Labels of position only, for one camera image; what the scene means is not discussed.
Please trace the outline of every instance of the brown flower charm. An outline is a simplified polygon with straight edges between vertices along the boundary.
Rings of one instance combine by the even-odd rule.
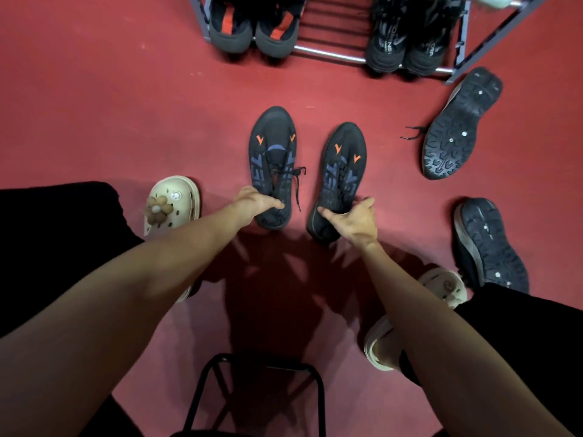
[[[148,219],[148,224],[161,224],[166,220],[166,217],[174,211],[174,206],[168,204],[168,198],[165,196],[158,196],[154,198],[150,196],[146,203],[146,211],[144,214]]]

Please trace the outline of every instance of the red floor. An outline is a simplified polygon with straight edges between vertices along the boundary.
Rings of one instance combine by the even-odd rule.
[[[139,230],[151,186],[181,174],[198,181],[208,213],[249,183],[249,133],[278,104],[295,120],[297,165],[307,167],[304,209],[327,135],[354,121],[369,155],[360,192],[377,198],[383,241],[452,267],[449,206],[461,196],[488,197],[528,267],[532,293],[583,309],[583,59],[572,43],[583,34],[582,8],[583,0],[549,0],[482,60],[504,81],[502,97],[481,121],[470,161],[453,177],[429,182],[420,174],[419,142],[399,136],[443,106],[451,87],[437,80],[370,79],[355,67],[298,56],[273,67],[257,51],[228,62],[202,41],[188,0],[0,0],[0,187],[108,181]],[[500,15],[475,12],[470,44]],[[334,41],[313,27],[321,16],[309,6],[302,35]],[[331,21],[366,32],[362,16]],[[336,41],[357,55],[362,33],[336,34]],[[30,205],[21,203],[21,211],[36,211]],[[181,427],[212,355],[246,349],[317,367],[331,436],[438,430],[418,387],[368,365],[356,340],[361,325],[375,320],[378,302],[352,252],[328,252],[306,237],[306,216],[294,209],[282,234],[241,234],[215,262],[212,282],[164,318],[115,391],[146,436]],[[221,408],[214,383],[198,426],[210,425]],[[313,390],[286,414],[277,413],[281,397],[267,399],[248,413],[253,429],[314,435]],[[232,418],[225,426],[232,428]]]

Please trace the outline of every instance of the black pants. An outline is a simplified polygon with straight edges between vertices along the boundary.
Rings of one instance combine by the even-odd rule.
[[[494,284],[455,311],[569,431],[583,436],[583,311]],[[403,374],[420,384],[405,352],[399,363]]]
[[[2,291],[0,337],[96,268],[142,243],[126,224],[117,192],[106,183],[0,190],[0,198],[18,208],[0,234],[3,272],[21,278],[19,288]],[[142,433],[109,396],[80,435]]]
[[[2,292],[0,337],[91,271],[142,242],[127,226],[117,192],[106,183],[0,190],[0,198],[18,208],[17,215],[5,220],[0,234],[3,271],[22,277],[21,288]],[[582,311],[499,286],[485,287],[455,311],[500,353],[558,420],[583,436],[578,396],[583,388]],[[405,353],[400,363],[405,376],[419,384]],[[114,433],[141,436],[110,396],[81,435]]]

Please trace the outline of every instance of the black sneaker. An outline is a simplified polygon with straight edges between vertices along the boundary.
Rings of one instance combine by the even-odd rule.
[[[443,61],[464,4],[464,0],[412,0],[405,69],[419,76],[435,72]]]
[[[506,239],[502,215],[485,198],[470,198],[454,212],[454,256],[474,291],[487,283],[528,293],[528,273]]]
[[[253,127],[249,139],[249,163],[253,187],[264,195],[280,199],[285,208],[270,208],[255,217],[257,223],[270,230],[279,230],[292,217],[292,177],[297,179],[295,199],[300,206],[300,174],[305,167],[295,169],[297,136],[289,113],[279,106],[267,109]]]
[[[446,178],[468,161],[476,146],[477,124],[498,100],[502,87],[502,81],[485,67],[466,75],[427,131],[421,161],[426,178]]]
[[[272,0],[273,7],[260,18],[255,43],[272,58],[285,58],[293,50],[300,30],[300,17],[307,0]]]
[[[345,122],[332,133],[324,147],[321,168],[324,181],[318,201],[308,216],[308,233],[319,242],[331,243],[340,234],[318,213],[317,207],[339,214],[352,208],[366,168],[364,136],[356,124]]]
[[[253,25],[240,0],[210,0],[210,42],[227,53],[243,53],[253,39]]]
[[[395,72],[406,50],[409,0],[374,0],[371,7],[373,35],[368,41],[365,58],[376,72]]]

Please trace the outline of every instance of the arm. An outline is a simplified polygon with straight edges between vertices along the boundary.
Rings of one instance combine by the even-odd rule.
[[[185,288],[271,207],[283,204],[245,187],[222,210],[109,261],[2,338],[2,435],[78,435]]]
[[[360,250],[415,374],[454,436],[570,436],[465,320],[408,275],[377,241],[374,199],[350,213],[319,208]]]

